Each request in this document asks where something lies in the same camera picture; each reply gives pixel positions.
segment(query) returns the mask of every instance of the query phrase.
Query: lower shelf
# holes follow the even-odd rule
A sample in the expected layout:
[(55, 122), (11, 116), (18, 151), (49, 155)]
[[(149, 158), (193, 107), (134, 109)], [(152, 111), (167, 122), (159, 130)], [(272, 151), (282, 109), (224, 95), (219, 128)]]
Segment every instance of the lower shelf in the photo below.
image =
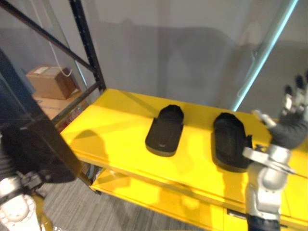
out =
[(246, 220), (228, 215), (225, 208), (110, 170), (103, 171), (92, 188), (207, 230), (247, 230)]

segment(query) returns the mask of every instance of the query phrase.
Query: gray wall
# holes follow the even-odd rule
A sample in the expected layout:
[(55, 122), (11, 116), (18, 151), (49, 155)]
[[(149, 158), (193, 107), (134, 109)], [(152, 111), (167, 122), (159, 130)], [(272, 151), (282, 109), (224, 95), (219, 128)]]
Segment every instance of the gray wall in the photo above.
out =
[[(30, 4), (12, 2), (35, 18)], [(107, 87), (230, 108), (251, 53), (281, 2), (84, 0), (83, 6)], [(50, 3), (71, 49), (86, 59), (68, 1)], [(275, 116), (282, 86), (307, 68), (307, 8), (308, 1), (298, 3), (240, 111), (260, 108)], [(3, 18), (12, 18), (3, 10), (0, 15), (0, 47), (14, 64), (24, 71), (42, 62), (54, 64), (45, 41), (13, 19), (3, 23)], [(57, 53), (66, 65), (67, 57)], [(83, 72), (93, 81), (88, 71)]]

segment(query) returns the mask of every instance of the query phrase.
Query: gray carpet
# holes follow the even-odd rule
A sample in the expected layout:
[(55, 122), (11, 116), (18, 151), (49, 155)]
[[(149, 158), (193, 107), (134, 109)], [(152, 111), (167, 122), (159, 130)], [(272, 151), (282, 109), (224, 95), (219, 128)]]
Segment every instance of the gray carpet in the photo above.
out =
[(107, 194), (95, 194), (79, 179), (45, 184), (42, 189), (48, 193), (45, 213), (57, 231), (203, 231)]

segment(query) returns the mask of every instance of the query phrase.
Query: metal pole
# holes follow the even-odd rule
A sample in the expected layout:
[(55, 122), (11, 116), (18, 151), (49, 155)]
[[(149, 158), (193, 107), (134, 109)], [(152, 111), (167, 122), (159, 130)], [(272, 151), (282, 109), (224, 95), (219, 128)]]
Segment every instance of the metal pole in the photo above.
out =
[(256, 77), (258, 76), (262, 66), (267, 60), (271, 50), (275, 46), (284, 26), (288, 22), (291, 13), (293, 12), (298, 0), (285, 0), (282, 6), (280, 7), (278, 13), (276, 14), (268, 33), (266, 34), (263, 43), (261, 44), (257, 55), (251, 64), (247, 74), (246, 81), (243, 84), (240, 92), (234, 101), (231, 110), (237, 111), (241, 105), (243, 99), (254, 83)]
[(89, 96), (96, 88), (98, 88), (99, 83), (94, 83), (91, 87), (86, 89), (78, 98), (72, 101), (63, 111), (61, 111), (55, 118), (51, 121), (54, 125), (59, 123), (68, 113), (70, 113), (81, 101), (83, 101), (87, 96)]
[(58, 39), (56, 39), (54, 36), (52, 36), (50, 33), (48, 33), (46, 30), (41, 28), (39, 25), (37, 25), (34, 21), (32, 21), (29, 17), (24, 15), (21, 11), (16, 9), (13, 5), (11, 5), (6, 0), (0, 0), (0, 6), (6, 10), (8, 13), (12, 14), (14, 17), (18, 18), (20, 21), (25, 23), (27, 26), (35, 30), (38, 34), (43, 36), (45, 39), (50, 41), (53, 45), (58, 47), (60, 50), (62, 50), (64, 53), (72, 57), (74, 60), (78, 61), (80, 64), (84, 65), (87, 69), (89, 69), (91, 72), (95, 73), (96, 70), (89, 65), (87, 62), (85, 62), (82, 58), (80, 58), (78, 55), (76, 55), (74, 52), (72, 52), (69, 48), (67, 48), (63, 43), (61, 43)]
[(69, 3), (74, 14), (74, 18), (82, 39), (83, 46), (85, 48), (89, 63), (95, 68), (94, 78), (97, 82), (100, 83), (99, 89), (105, 90), (106, 84), (103, 78), (103, 74), (98, 62), (95, 48), (92, 42), (91, 34), (87, 24), (86, 16), (84, 14), (82, 4), (80, 0), (69, 0)]

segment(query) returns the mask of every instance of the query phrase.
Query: black metal frame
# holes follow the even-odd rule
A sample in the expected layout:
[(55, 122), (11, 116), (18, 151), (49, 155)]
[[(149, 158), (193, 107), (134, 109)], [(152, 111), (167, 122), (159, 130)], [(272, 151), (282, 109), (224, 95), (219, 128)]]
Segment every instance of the black metal frame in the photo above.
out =
[(87, 24), (86, 17), (83, 12), (81, 0), (69, 0), (72, 12), (75, 17), (75, 21), (82, 39), (83, 46), (85, 48), (86, 54), (88, 56), (89, 63), (80, 58), (77, 54), (72, 52), (68, 47), (61, 43), (58, 39), (36, 24), (33, 20), (23, 14), (20, 10), (15, 8), (6, 0), (0, 0), (0, 7), (6, 10), (8, 13), (19, 19), (21, 22), (25, 23), (27, 26), (32, 28), (46, 40), (51, 42), (53, 45), (58, 47), (68, 56), (72, 57), (74, 60), (82, 64), (84, 67), (89, 69), (95, 78), (96, 83), (89, 87), (85, 92), (83, 92), (78, 98), (76, 98), (71, 104), (69, 104), (63, 111), (61, 111), (53, 120), (54, 124), (57, 124), (61, 119), (63, 119), (69, 112), (71, 112), (82, 100), (89, 96), (96, 88), (99, 90), (105, 90), (106, 85), (103, 78), (103, 74), (96, 56), (94, 45), (92, 42), (91, 34)]

